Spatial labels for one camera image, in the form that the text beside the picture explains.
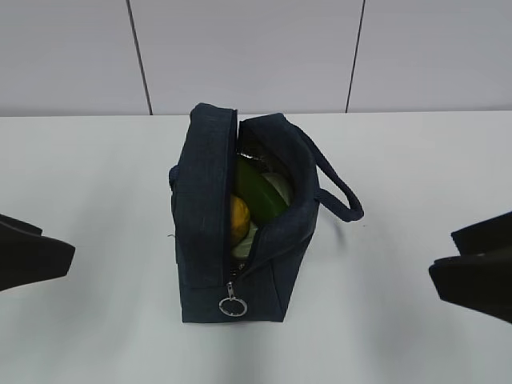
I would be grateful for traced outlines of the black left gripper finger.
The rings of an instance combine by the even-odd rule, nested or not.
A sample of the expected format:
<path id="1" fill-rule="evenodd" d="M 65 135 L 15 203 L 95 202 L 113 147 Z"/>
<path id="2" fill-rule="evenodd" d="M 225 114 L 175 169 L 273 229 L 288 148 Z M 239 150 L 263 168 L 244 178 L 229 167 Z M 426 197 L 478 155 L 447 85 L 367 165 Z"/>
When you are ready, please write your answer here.
<path id="1" fill-rule="evenodd" d="M 21 236 L 41 235 L 41 228 L 4 214 L 1 215 L 1 238 L 20 238 Z"/>
<path id="2" fill-rule="evenodd" d="M 64 277 L 75 247 L 41 235 L 1 232 L 1 291 Z"/>

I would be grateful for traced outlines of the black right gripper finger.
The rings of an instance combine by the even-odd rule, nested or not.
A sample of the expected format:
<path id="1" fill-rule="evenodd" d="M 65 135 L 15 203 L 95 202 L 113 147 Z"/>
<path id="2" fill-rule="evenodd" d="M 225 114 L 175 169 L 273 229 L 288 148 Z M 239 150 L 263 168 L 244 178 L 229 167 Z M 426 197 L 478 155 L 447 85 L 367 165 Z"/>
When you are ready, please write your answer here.
<path id="1" fill-rule="evenodd" d="M 444 302 L 511 323 L 511 256 L 504 253 L 442 258 L 428 269 Z"/>
<path id="2" fill-rule="evenodd" d="M 456 230 L 451 237 L 461 255 L 480 255 L 511 247 L 511 212 Z"/>

